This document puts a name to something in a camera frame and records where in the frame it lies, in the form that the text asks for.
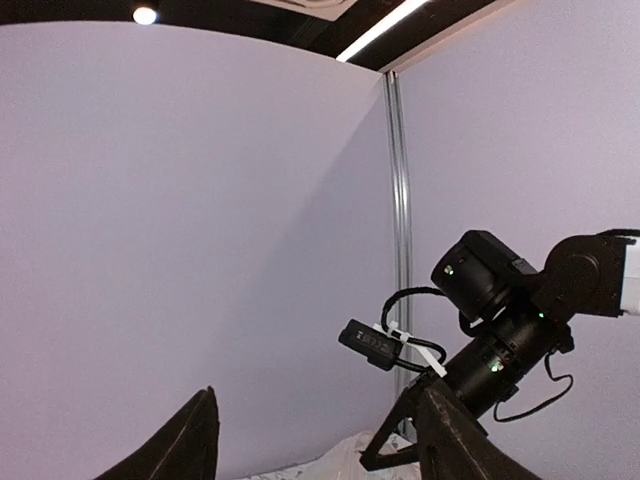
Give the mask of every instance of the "fluorescent light strip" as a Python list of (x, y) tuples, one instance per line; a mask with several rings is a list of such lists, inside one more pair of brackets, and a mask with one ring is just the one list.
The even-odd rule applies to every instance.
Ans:
[(367, 30), (359, 39), (353, 42), (349, 47), (336, 57), (339, 62), (346, 62), (356, 53), (362, 50), (364, 47), (373, 42), (376, 38), (382, 35), (384, 32), (395, 26), (404, 18), (411, 15), (418, 8), (430, 0), (406, 0), (401, 5), (398, 5), (394, 11), (384, 17), (373, 27)]

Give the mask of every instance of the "metal vertical rail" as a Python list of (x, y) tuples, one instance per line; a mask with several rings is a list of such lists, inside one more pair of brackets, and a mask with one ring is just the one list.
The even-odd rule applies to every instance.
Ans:
[[(384, 76), (385, 101), (387, 105), (387, 123), (391, 157), (391, 176), (393, 190), (393, 226), (395, 237), (396, 288), (412, 286), (412, 240), (411, 208), (409, 198), (409, 165), (402, 121), (402, 102), (398, 75), (388, 72)], [(411, 302), (409, 298), (398, 302), (396, 321), (400, 329), (413, 331)], [(411, 381), (411, 372), (397, 368), (395, 371), (396, 397)], [(400, 425), (400, 433), (408, 436), (408, 424)]]

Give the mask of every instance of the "white wall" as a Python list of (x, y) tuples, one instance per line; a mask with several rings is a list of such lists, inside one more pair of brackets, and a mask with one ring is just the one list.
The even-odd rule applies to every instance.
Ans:
[[(524, 1), (401, 75), (415, 283), (468, 229), (542, 268), (561, 239), (640, 226), (640, 3)], [(445, 300), (416, 300), (418, 333), (467, 342)], [(559, 404), (490, 438), (545, 479), (640, 475), (640, 320), (578, 317)], [(538, 367), (503, 414), (558, 392)]]
[(379, 75), (201, 31), (0, 28), (0, 478), (92, 478), (216, 389), (219, 478), (375, 428)]

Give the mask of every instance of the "white zip tie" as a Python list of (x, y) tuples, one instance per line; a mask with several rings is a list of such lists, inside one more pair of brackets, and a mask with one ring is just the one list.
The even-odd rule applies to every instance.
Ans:
[[(422, 345), (416, 345), (414, 343), (409, 343), (410, 338), (414, 338), (409, 332), (405, 332), (403, 330), (398, 329), (398, 322), (389, 322), (389, 331), (385, 332), (384, 328), (381, 325), (375, 323), (373, 328), (378, 332), (384, 333), (386, 336), (391, 337), (395, 340), (400, 340), (403, 344), (410, 346), (411, 348), (415, 348), (420, 355), (427, 361), (429, 366), (433, 368), (433, 370), (440, 375), (440, 377), (444, 377), (447, 374), (447, 370), (438, 362), (438, 359), (433, 356), (431, 351), (427, 347), (423, 347)], [(400, 338), (394, 337), (392, 334), (397, 332), (400, 335)]]

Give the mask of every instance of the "ceiling light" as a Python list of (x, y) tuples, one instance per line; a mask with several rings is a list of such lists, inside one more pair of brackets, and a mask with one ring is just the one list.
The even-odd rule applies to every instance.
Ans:
[(429, 1), (430, 0), (406, 0), (401, 5), (398, 5), (398, 7), (396, 7), (396, 9), (393, 10), (389, 15), (384, 17), (373, 27), (367, 30), (360, 38), (349, 45), (349, 47), (344, 52), (338, 55), (336, 60), (338, 60), (339, 62), (346, 62), (356, 53), (358, 53), (360, 50), (362, 50), (364, 47), (366, 47), (376, 38), (382, 35), (384, 32), (395, 26), (404, 18), (411, 15), (418, 8)]
[(158, 19), (158, 1), (138, 3), (133, 11), (133, 20), (139, 25), (151, 25)]

